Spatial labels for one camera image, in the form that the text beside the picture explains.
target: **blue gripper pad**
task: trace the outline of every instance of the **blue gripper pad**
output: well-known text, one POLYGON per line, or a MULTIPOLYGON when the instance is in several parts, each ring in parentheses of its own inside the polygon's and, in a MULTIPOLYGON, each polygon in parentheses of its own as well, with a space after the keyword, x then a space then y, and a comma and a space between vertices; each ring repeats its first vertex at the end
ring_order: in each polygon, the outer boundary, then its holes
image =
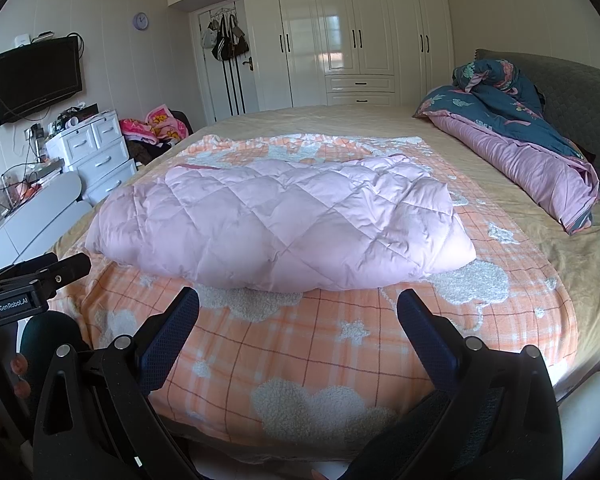
POLYGON ((159 390, 198 320, 200 301, 184 287, 162 314, 149 317, 134 336, 138 346, 138 386, 146 397, 159 390))
POLYGON ((462 336, 444 317, 434 316, 412 288, 398 297, 398 321, 433 385, 448 394, 458 389, 462 336))

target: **silver bolt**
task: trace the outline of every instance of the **silver bolt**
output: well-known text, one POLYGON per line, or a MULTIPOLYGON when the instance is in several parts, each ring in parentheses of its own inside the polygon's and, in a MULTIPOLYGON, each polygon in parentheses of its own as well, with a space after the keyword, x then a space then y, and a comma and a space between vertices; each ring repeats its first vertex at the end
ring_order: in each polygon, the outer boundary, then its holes
POLYGON ((482 341, 477 337, 471 336, 464 340, 464 344, 469 350, 479 350, 482 348, 482 341))
POLYGON ((124 350, 131 344, 131 338, 128 335, 121 335, 118 339, 116 339, 113 346, 115 346, 118 350, 124 350))
POLYGON ((533 359, 540 357, 540 351, 537 346, 529 345, 526 347, 526 354, 533 359))
POLYGON ((71 347, 69 345, 60 345, 58 350, 56 350, 56 355, 58 357, 66 357, 70 351, 71 347))

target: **gray headboard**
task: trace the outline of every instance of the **gray headboard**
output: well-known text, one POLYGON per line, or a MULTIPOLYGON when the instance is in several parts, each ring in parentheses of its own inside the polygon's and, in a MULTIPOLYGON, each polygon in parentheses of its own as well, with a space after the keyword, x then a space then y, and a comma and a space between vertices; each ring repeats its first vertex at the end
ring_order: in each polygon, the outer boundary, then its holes
POLYGON ((555 57, 478 49, 475 59, 507 59, 546 97, 544 118, 596 155, 600 178, 600 69, 555 57))

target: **tan bed sheet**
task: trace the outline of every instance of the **tan bed sheet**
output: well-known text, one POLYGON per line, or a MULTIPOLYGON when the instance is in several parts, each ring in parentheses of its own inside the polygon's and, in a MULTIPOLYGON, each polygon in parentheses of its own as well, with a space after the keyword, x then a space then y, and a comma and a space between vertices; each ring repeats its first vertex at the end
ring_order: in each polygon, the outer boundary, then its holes
MULTIPOLYGON (((419 136, 458 170, 474 180, 504 209, 544 253, 569 292, 578 323, 578 351, 565 389, 575 386, 600 361, 600 203, 593 209, 593 226, 574 236, 488 162, 428 120, 413 119, 408 108, 337 107, 287 108, 234 117, 208 126, 169 150, 129 183, 205 135, 251 139, 289 133, 338 136, 419 136)), ((53 249, 58 256, 88 229, 94 212, 85 215, 53 249)))

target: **orange plaid blanket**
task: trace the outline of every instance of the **orange plaid blanket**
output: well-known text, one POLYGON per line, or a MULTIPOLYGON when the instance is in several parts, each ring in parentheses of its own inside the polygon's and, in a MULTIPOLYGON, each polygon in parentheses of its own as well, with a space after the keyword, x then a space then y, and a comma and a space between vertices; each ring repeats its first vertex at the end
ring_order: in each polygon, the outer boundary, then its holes
MULTIPOLYGON (((477 260, 376 290, 273 294, 194 284, 200 316, 167 383, 151 394, 158 413, 234 444, 292 443, 351 456, 432 390, 395 313, 398 295, 409 287, 463 335, 506 351, 538 346, 554 383, 568 371, 576 319, 555 269, 502 209, 419 137, 206 136, 142 180, 182 163, 227 167, 262 157, 314 163, 392 153, 448 184, 477 260)), ((79 251, 84 236, 67 255, 79 251)), ((96 348, 133 334, 191 285, 90 257, 90 275, 51 304, 77 319, 96 348)))

